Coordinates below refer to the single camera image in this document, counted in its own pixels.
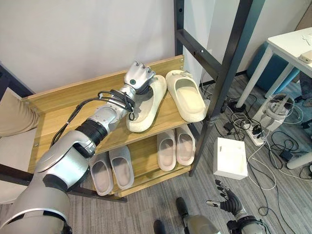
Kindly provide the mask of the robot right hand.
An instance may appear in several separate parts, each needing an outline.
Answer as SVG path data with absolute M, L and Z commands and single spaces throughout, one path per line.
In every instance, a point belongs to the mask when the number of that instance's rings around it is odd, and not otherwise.
M 220 195 L 225 200 L 220 202 L 206 200 L 206 204 L 208 206 L 219 208 L 233 214 L 234 216 L 246 212 L 238 196 L 235 195 L 234 192 L 232 192 L 232 190 L 225 183 L 216 179 L 215 184 L 217 185 L 217 189 L 221 191 Z

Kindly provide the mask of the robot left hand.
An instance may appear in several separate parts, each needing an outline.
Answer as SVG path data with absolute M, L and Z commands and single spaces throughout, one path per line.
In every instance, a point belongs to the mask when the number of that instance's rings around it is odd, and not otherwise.
M 151 67 L 134 61 L 125 74 L 124 83 L 131 86 L 137 95 L 142 95 L 148 91 L 150 80 L 155 74 Z

